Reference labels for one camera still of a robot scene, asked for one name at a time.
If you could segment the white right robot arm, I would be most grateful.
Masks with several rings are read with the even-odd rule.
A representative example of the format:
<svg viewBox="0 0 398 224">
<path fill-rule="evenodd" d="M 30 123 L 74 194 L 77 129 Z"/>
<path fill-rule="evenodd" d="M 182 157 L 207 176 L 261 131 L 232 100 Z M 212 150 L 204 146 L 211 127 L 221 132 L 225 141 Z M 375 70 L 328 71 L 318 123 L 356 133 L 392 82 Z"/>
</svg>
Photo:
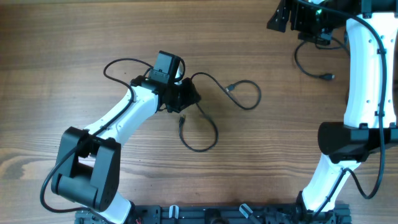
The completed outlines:
<svg viewBox="0 0 398 224">
<path fill-rule="evenodd" d="M 349 41 L 350 80 L 344 120 L 324 122 L 318 130 L 320 161 L 298 200 L 317 217 L 335 200 L 354 170 L 374 153 L 385 163 L 386 150 L 397 144 L 393 104 L 396 1 L 281 1 L 267 28 L 297 30 L 300 38 L 328 45 L 345 27 Z"/>
</svg>

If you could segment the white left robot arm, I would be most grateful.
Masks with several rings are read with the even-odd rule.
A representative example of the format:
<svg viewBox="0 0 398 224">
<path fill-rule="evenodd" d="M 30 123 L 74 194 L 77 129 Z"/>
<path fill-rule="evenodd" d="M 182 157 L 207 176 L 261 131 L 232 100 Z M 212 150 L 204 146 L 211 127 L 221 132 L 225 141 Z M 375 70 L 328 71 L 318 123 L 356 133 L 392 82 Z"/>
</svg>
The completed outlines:
<svg viewBox="0 0 398 224">
<path fill-rule="evenodd" d="M 185 62 L 160 51 L 148 76 L 127 86 L 122 100 L 84 129 L 62 135 L 55 167 L 45 180 L 54 194 L 79 204 L 75 223 L 160 223 L 159 206 L 136 206 L 118 192 L 121 149 L 136 129 L 161 110 L 179 113 L 199 102 Z"/>
</svg>

